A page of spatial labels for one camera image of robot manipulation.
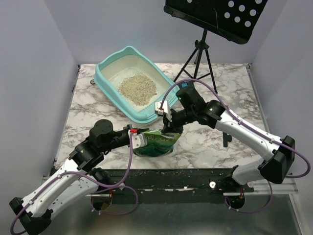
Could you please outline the green litter bag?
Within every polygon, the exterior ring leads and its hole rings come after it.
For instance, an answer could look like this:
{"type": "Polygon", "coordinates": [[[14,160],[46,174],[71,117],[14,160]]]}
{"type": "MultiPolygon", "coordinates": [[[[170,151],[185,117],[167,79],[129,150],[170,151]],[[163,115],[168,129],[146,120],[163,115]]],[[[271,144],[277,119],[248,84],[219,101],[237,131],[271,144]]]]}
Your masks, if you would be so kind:
{"type": "Polygon", "coordinates": [[[141,157],[159,157],[173,152],[181,133],[162,133],[161,130],[148,130],[142,133],[146,145],[135,148],[133,153],[141,157]]]}

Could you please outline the black bag clip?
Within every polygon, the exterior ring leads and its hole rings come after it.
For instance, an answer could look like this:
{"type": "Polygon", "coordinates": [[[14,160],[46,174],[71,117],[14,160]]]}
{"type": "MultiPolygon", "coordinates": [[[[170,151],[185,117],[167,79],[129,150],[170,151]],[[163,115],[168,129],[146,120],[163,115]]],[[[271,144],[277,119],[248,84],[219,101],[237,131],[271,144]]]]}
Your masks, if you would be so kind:
{"type": "Polygon", "coordinates": [[[229,142],[232,142],[232,136],[223,132],[223,147],[227,148],[229,142]]]}

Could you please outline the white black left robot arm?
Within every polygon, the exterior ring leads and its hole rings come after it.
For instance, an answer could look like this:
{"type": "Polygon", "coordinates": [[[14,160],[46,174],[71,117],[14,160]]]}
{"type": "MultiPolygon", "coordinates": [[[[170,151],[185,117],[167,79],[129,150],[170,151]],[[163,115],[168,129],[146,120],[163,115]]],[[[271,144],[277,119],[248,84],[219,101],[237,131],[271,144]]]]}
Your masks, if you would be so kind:
{"type": "Polygon", "coordinates": [[[24,227],[24,232],[29,235],[39,235],[51,223],[52,214],[55,212],[50,206],[57,201],[59,196],[75,181],[84,177],[91,181],[91,187],[97,193],[104,193],[111,188],[118,188],[126,180],[130,169],[127,168],[123,178],[109,185],[108,180],[98,176],[94,179],[88,174],[103,161],[104,156],[113,149],[123,146],[133,148],[133,138],[138,129],[131,125],[120,131],[113,130],[113,124],[107,119],[101,119],[90,129],[89,136],[70,153],[63,165],[39,188],[24,198],[13,198],[9,205],[16,214],[10,233],[15,234],[14,226],[17,221],[24,227]]]}

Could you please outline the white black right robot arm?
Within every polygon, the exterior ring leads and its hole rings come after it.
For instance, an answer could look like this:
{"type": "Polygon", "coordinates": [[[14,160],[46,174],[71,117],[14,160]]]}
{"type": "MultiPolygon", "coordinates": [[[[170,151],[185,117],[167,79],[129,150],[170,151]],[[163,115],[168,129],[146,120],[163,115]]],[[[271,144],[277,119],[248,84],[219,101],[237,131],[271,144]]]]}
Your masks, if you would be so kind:
{"type": "Polygon", "coordinates": [[[236,192],[243,185],[262,179],[274,184],[283,183],[295,158],[293,138],[281,138],[244,122],[219,101],[204,101],[192,85],[178,90],[176,96],[183,106],[179,112],[171,109],[166,100],[155,103],[155,113],[163,117],[163,133],[182,133],[184,125],[196,121],[234,137],[261,156],[258,161],[232,167],[227,176],[217,183],[221,190],[236,192]]]}

